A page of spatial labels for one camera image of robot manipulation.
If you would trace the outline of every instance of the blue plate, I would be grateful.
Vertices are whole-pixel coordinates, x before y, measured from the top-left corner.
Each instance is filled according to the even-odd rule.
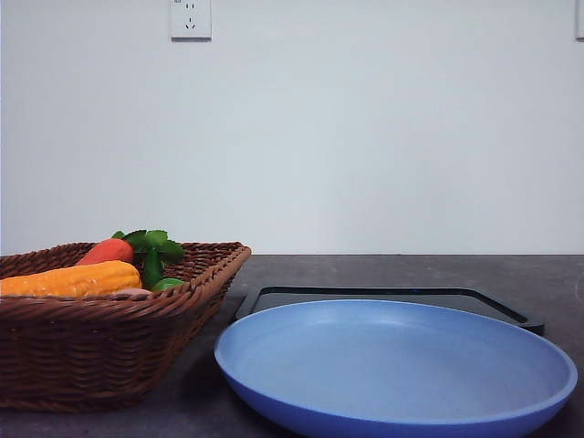
[[[252,408],[310,437],[520,437],[578,378],[566,353],[521,328],[376,300],[255,313],[225,330],[215,358]]]

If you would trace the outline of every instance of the carrot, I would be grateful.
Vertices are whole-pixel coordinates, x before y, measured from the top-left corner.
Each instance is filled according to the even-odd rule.
[[[93,246],[75,265],[93,265],[110,260],[121,260],[131,263],[134,250],[125,240],[111,238]]]

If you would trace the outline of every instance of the green pepper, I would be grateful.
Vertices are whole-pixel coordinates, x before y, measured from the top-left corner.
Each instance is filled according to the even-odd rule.
[[[184,282],[182,280],[179,280],[178,278],[163,278],[161,281],[159,281],[152,287],[151,291],[158,292],[160,290],[168,289],[169,287],[181,285],[182,283]]]

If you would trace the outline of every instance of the green vegetable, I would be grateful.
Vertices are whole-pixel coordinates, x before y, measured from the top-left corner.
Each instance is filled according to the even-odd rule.
[[[150,289],[164,278],[162,275],[162,262],[156,248],[151,246],[144,259],[144,269],[142,272],[142,284]]]
[[[178,263],[184,257],[183,247],[169,240],[168,233],[163,230],[136,230],[127,235],[118,231],[113,238],[125,240],[131,245],[134,263],[142,266],[142,284],[148,289],[164,278],[162,272],[165,265]]]
[[[168,289],[169,287],[179,286],[182,283],[184,282],[182,280],[179,280],[178,278],[163,278],[161,281],[159,281],[152,287],[151,291],[158,292],[160,290]]]

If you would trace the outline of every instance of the table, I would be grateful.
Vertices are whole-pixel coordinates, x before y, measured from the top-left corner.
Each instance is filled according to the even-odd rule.
[[[546,337],[584,376],[584,255],[252,255],[219,313],[141,405],[74,414],[4,409],[0,438],[298,437],[240,401],[214,362],[214,342],[245,294],[267,286],[475,288],[544,321]],[[528,438],[582,436],[583,381]]]

